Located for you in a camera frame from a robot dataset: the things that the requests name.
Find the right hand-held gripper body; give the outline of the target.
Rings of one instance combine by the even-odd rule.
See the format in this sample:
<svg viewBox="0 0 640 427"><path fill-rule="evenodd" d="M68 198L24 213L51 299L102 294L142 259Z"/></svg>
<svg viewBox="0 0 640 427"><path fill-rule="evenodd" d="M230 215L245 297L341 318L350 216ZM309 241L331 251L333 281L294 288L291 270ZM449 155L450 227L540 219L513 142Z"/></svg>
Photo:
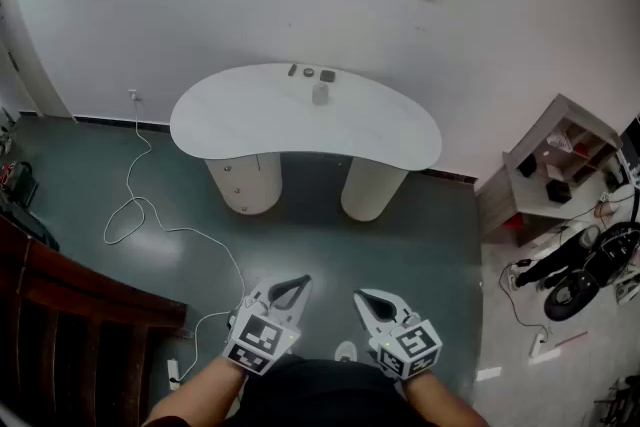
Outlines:
<svg viewBox="0 0 640 427"><path fill-rule="evenodd" d="M411 312L399 322L392 321L369 330L376 363L396 381L407 381L431 369L443 343L427 319Z"/></svg>

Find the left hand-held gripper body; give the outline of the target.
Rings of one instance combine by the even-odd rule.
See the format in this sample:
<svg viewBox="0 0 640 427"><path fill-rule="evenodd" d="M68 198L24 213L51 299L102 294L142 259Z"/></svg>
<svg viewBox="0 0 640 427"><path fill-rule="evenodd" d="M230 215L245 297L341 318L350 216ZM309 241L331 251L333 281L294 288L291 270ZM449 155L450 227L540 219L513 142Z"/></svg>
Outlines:
<svg viewBox="0 0 640 427"><path fill-rule="evenodd" d="M255 287L229 317L223 356L253 374L263 375L300 338L300 320L278 321L273 303L255 299Z"/></svg>

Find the person's left forearm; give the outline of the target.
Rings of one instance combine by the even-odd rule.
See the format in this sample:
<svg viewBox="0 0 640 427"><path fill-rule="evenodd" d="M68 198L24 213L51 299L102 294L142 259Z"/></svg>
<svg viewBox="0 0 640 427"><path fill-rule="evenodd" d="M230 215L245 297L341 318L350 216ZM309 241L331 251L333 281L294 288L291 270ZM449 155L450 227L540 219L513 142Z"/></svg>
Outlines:
<svg viewBox="0 0 640 427"><path fill-rule="evenodd" d="M246 377L243 368L216 357L156 404L142 427L219 427Z"/></svg>

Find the person's right forearm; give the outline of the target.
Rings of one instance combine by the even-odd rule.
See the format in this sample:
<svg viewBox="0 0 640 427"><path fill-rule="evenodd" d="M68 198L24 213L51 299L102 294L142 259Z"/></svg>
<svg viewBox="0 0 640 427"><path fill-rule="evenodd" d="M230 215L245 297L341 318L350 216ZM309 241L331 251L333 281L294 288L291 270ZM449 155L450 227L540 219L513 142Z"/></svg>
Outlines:
<svg viewBox="0 0 640 427"><path fill-rule="evenodd" d="M425 421L437 427L489 427L479 413L430 370L405 380L402 388L408 403Z"/></svg>

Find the white kidney-shaped table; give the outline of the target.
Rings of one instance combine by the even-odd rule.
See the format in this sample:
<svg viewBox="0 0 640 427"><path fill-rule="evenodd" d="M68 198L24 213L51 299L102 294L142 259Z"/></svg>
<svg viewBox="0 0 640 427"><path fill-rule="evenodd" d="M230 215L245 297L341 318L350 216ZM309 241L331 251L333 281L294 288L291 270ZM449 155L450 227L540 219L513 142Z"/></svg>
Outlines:
<svg viewBox="0 0 640 427"><path fill-rule="evenodd" d="M373 80L331 68L258 64L228 69L189 88L170 117L170 134L205 162L226 204L258 215L279 201L281 156L346 156L351 165L341 207L370 222L385 210L410 172L431 167L442 150L433 117L414 100ZM314 75L305 77L303 70ZM336 77L329 103L312 103L322 70Z"/></svg>

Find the person's black clothing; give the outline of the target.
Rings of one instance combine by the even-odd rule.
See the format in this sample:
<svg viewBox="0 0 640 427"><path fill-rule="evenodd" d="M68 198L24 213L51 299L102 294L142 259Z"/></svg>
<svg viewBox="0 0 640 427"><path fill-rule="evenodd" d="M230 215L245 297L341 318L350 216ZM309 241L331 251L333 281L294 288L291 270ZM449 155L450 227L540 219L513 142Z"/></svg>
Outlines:
<svg viewBox="0 0 640 427"><path fill-rule="evenodd" d="M239 409L218 427L436 426L372 366L293 356L250 377Z"/></svg>

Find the black round stool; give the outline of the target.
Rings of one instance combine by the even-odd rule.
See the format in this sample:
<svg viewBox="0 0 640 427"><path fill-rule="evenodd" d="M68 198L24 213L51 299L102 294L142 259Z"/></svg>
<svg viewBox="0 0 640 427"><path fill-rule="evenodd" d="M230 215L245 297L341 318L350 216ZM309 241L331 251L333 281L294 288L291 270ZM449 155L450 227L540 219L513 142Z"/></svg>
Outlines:
<svg viewBox="0 0 640 427"><path fill-rule="evenodd" d="M544 302L544 313L553 322L566 321L583 310L600 286L586 270L572 271L553 288Z"/></svg>

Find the grey wooden shelf unit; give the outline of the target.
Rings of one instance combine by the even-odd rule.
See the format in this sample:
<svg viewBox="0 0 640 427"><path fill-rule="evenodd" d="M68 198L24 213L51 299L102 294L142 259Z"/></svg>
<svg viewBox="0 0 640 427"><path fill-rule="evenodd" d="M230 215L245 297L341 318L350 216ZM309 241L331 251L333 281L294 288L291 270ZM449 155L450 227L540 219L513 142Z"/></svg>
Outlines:
<svg viewBox="0 0 640 427"><path fill-rule="evenodd" d="M476 192L481 233L518 245L581 219L608 191L605 167L622 148L604 121L559 94Z"/></svg>

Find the dark wooden furniture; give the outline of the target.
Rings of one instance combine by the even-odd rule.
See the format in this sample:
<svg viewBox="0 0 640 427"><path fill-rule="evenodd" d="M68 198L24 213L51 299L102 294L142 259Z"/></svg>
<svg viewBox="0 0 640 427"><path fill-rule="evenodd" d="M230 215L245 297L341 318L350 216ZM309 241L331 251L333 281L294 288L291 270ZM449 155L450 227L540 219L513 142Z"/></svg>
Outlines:
<svg viewBox="0 0 640 427"><path fill-rule="evenodd" d="M33 427L140 427L185 304L97 273L0 218L0 405Z"/></svg>

